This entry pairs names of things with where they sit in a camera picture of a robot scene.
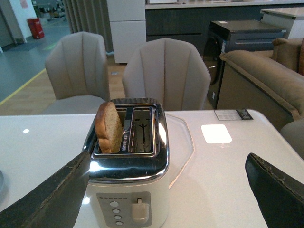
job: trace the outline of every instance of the price tag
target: price tag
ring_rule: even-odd
[[[218,120],[253,120],[247,109],[214,110]]]

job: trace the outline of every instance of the glossy table surface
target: glossy table surface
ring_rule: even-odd
[[[253,120],[220,121],[212,110],[166,112],[169,171],[171,179],[178,178],[170,188],[169,215],[162,227],[266,228],[245,171],[251,152],[304,183],[304,161],[261,113],[249,113]],[[81,152],[94,116],[0,117],[0,211]],[[228,138],[220,137],[223,132]],[[74,227],[99,227],[89,199]]]

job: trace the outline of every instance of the sofa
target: sofa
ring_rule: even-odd
[[[257,110],[285,135],[301,125],[304,141],[304,39],[277,38],[273,45],[272,51],[220,55],[225,67],[217,108]]]

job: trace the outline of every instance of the beige upholstered chair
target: beige upholstered chair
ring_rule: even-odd
[[[304,118],[286,124],[280,133],[304,160]]]
[[[110,99],[102,36],[78,32],[61,38],[45,65],[56,101],[43,114],[96,113]]]
[[[126,97],[157,99],[164,110],[201,110],[210,74],[190,43],[162,38],[138,47],[123,74]]]

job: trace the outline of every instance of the toasted bread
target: toasted bread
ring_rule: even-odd
[[[95,132],[102,153],[119,152],[123,128],[113,102],[105,102],[99,106],[95,118]]]

